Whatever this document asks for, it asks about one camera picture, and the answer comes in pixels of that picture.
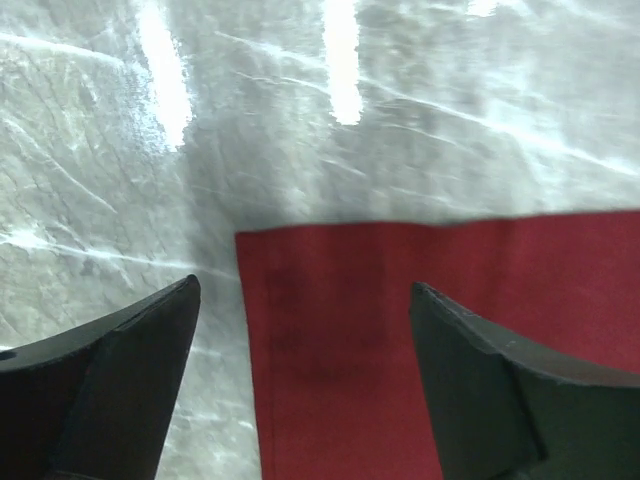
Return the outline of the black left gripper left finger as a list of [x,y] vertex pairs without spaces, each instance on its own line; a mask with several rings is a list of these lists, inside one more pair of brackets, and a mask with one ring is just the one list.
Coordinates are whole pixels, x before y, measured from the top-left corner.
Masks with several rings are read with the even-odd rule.
[[2,351],[2,478],[155,478],[199,308],[200,283],[189,275]]

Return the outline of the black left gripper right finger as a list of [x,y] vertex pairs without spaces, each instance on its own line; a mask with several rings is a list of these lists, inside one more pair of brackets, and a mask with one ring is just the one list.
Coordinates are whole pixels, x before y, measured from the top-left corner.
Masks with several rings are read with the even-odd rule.
[[533,342],[432,287],[410,323],[447,479],[635,479],[639,378]]

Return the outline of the dark maroon t shirt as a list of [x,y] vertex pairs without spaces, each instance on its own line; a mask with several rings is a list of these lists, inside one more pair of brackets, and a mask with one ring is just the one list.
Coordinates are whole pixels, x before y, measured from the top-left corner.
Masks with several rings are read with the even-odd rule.
[[426,284],[554,351],[639,378],[639,215],[240,233],[266,479],[447,479],[410,323]]

